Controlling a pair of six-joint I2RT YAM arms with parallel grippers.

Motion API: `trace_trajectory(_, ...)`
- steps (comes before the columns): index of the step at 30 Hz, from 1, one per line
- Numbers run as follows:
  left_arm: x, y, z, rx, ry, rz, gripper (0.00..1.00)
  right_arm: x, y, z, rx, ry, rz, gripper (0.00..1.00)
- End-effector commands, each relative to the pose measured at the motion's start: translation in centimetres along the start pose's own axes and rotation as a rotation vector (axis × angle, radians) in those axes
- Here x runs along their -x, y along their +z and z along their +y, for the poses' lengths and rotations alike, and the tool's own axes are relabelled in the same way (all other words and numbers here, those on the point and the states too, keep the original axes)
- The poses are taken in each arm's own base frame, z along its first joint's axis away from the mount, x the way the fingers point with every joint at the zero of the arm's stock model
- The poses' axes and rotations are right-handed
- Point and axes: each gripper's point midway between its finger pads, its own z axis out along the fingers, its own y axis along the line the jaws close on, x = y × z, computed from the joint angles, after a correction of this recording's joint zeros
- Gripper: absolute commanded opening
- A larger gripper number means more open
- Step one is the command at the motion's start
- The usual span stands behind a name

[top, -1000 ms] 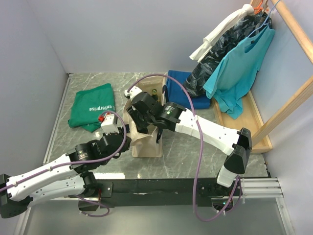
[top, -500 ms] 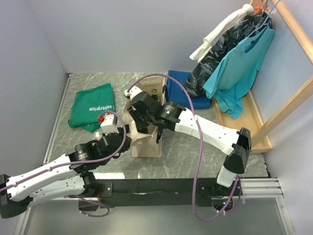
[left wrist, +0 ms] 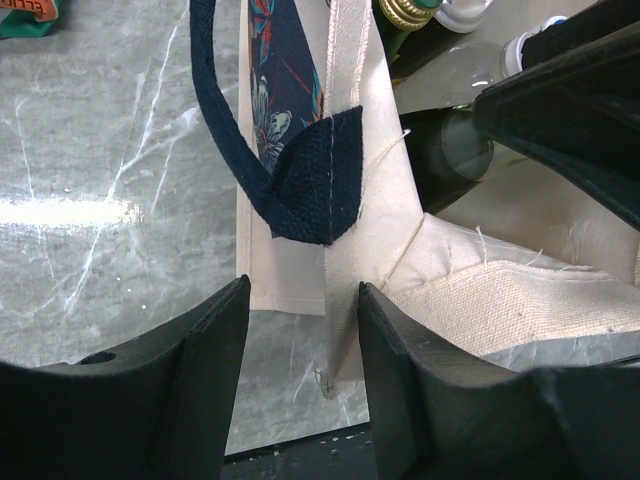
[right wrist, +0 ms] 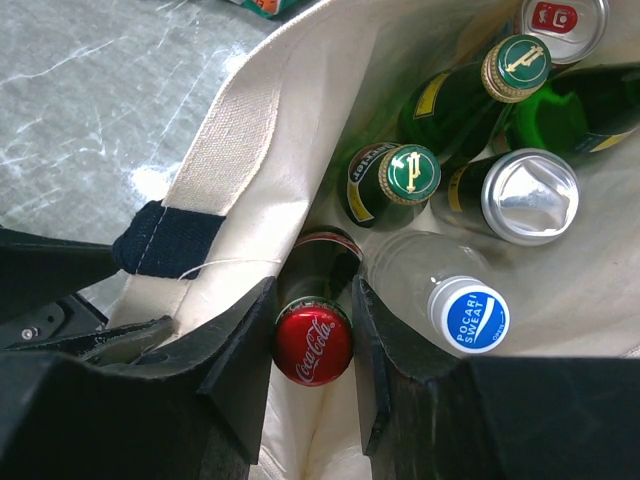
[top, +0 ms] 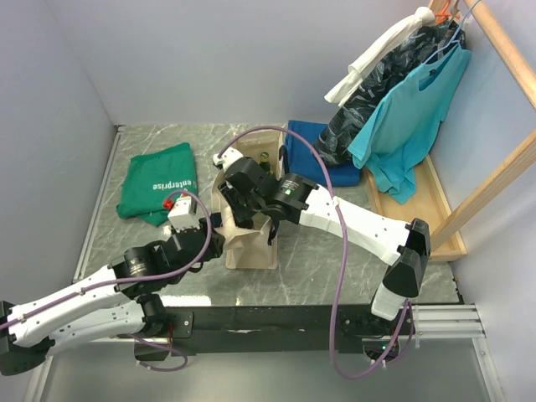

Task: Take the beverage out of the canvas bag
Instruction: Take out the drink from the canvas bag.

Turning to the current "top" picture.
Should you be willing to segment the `beige canvas tote bag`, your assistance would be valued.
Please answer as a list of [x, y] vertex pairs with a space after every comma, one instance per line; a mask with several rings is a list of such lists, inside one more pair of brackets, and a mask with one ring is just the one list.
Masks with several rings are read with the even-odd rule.
[[[240, 138], [232, 147], [244, 156], [260, 161], [260, 154], [267, 152], [276, 178], [281, 178], [283, 164], [279, 151], [284, 134], [276, 130], [253, 132]], [[229, 269], [274, 270], [278, 265], [277, 239], [268, 240], [272, 228], [271, 218], [257, 213], [252, 217], [253, 227], [241, 228], [235, 223], [235, 215], [218, 189], [224, 182], [224, 173], [219, 170], [211, 188], [211, 212], [221, 214], [222, 224], [216, 232], [225, 237], [225, 266]]]

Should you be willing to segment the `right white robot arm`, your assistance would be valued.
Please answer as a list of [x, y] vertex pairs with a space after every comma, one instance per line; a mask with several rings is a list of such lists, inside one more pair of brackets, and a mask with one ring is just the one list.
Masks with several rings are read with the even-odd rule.
[[367, 313], [372, 331], [390, 330], [405, 300], [419, 295], [430, 258], [430, 230], [424, 220], [386, 218], [334, 197], [327, 188], [295, 173], [277, 178], [234, 148], [214, 155], [213, 162], [223, 174], [219, 191], [236, 224], [245, 226], [263, 214], [272, 221], [272, 235], [284, 221], [319, 229], [347, 238], [387, 264]]

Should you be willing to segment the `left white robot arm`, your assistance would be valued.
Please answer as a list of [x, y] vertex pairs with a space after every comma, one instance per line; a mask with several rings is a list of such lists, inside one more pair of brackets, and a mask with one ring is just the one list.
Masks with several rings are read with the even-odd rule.
[[84, 280], [21, 305], [1, 304], [1, 373], [12, 376], [98, 338], [171, 337], [175, 323], [158, 292], [223, 254], [214, 219], [167, 240], [129, 248]]

